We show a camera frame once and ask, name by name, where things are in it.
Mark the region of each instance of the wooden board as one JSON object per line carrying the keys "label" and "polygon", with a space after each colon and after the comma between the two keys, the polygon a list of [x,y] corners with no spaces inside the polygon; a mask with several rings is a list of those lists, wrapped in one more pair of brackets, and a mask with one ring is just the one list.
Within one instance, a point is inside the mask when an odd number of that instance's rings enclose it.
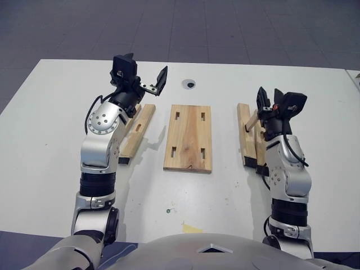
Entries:
{"label": "wooden board", "polygon": [[139,113],[141,111],[141,104],[136,104],[135,108],[136,108],[135,115],[133,116],[133,118],[129,118],[129,121],[126,123],[124,137],[125,137],[126,134],[128,134],[128,132],[129,132],[131,126],[133,125],[136,117],[139,115]]}
{"label": "wooden board", "polygon": [[164,170],[212,172],[210,106],[172,105]]}
{"label": "wooden board", "polygon": [[254,139],[255,139],[255,151],[256,151],[256,172],[269,176],[269,168],[264,166],[266,163],[266,142],[262,133],[265,129],[261,126],[260,120],[258,120],[254,127]]}
{"label": "wooden board", "polygon": [[129,164],[131,158],[133,158],[136,154],[137,149],[142,141],[142,137],[149,125],[149,122],[155,112],[154,104],[145,104],[143,107],[138,120],[133,126],[129,139],[126,142],[126,145],[121,151],[119,163],[121,164]]}
{"label": "wooden board", "polygon": [[258,110],[255,110],[253,115],[250,117],[249,121],[247,121],[245,125],[246,132],[249,132],[257,123],[257,121],[258,121]]}
{"label": "wooden board", "polygon": [[250,119],[250,108],[248,104],[239,103],[237,105],[238,133],[240,138],[240,150],[242,163],[244,166],[257,167],[257,153],[255,151],[255,141],[253,131],[246,132],[245,124]]}

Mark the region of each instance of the wooden plank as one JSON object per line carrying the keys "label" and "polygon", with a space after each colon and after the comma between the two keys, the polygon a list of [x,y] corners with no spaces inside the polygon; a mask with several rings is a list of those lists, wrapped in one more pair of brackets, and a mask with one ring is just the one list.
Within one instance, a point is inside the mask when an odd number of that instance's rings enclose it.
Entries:
{"label": "wooden plank", "polygon": [[133,116],[133,118],[129,118],[129,121],[126,123],[124,137],[125,137],[126,134],[128,134],[128,132],[129,132],[131,126],[133,125],[136,117],[139,115],[139,113],[141,111],[141,104],[136,104],[135,108],[136,108],[135,115]]}
{"label": "wooden plank", "polygon": [[250,108],[248,104],[239,103],[237,105],[238,133],[240,138],[240,150],[242,163],[244,166],[257,167],[257,153],[255,151],[255,141],[253,131],[246,132],[245,124],[250,119]]}
{"label": "wooden plank", "polygon": [[210,106],[172,105],[163,168],[212,172]]}
{"label": "wooden plank", "polygon": [[255,110],[249,121],[245,124],[246,132],[249,132],[258,121],[258,110]]}
{"label": "wooden plank", "polygon": [[256,172],[269,176],[269,168],[265,166],[266,142],[263,136],[265,129],[258,120],[254,127],[255,151],[256,151]]}
{"label": "wooden plank", "polygon": [[136,154],[136,151],[139,148],[139,145],[142,141],[142,137],[149,125],[149,122],[155,112],[154,104],[145,104],[143,107],[138,120],[133,126],[129,139],[126,142],[126,145],[121,151],[119,163],[121,164],[129,164],[131,158],[133,158]]}

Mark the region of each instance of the white table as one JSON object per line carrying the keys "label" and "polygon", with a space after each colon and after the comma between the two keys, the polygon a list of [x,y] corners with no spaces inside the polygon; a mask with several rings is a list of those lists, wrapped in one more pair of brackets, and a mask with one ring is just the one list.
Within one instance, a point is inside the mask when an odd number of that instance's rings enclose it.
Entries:
{"label": "white table", "polygon": [[[0,115],[0,230],[69,235],[79,190],[80,147],[87,109],[109,84],[111,61],[41,60]],[[139,62],[152,83],[167,63]],[[148,242],[204,232],[261,241],[270,196],[260,176],[242,166],[236,105],[256,106],[263,86],[308,96],[292,121],[310,163],[313,186],[308,223],[315,251],[360,251],[360,94],[345,70],[312,67],[168,63],[160,97],[143,104],[156,112],[131,166],[119,166],[116,206],[124,210],[118,241]],[[183,89],[191,78],[196,88]],[[163,171],[171,104],[210,105],[211,175]]]}
{"label": "white table", "polygon": [[356,87],[360,91],[360,77],[359,77],[360,71],[359,70],[346,70],[346,72],[349,74],[349,76],[355,83]]}

